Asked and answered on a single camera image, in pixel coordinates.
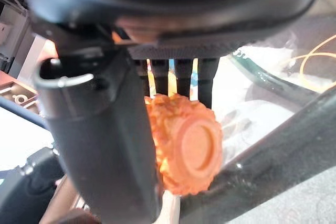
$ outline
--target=orange knob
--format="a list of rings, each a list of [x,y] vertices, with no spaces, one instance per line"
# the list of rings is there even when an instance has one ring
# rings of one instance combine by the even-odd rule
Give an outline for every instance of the orange knob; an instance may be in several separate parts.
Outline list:
[[[145,102],[165,189],[176,195],[207,190],[222,164],[222,131],[214,112],[178,94]]]

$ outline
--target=round orange cap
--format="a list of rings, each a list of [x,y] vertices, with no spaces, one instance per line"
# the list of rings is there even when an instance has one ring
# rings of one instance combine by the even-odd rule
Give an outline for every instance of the round orange cap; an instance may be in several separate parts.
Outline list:
[[[145,102],[165,189],[176,195],[207,190],[222,164],[222,131],[214,112],[178,94]]]

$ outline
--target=black plastic housing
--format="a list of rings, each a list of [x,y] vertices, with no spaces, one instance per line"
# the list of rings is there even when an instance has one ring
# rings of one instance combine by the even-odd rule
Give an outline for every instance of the black plastic housing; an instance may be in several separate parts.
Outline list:
[[[126,50],[105,56],[81,62],[75,76],[71,57],[46,60],[35,86],[64,168],[92,212],[104,223],[152,223],[162,190],[141,82]]]

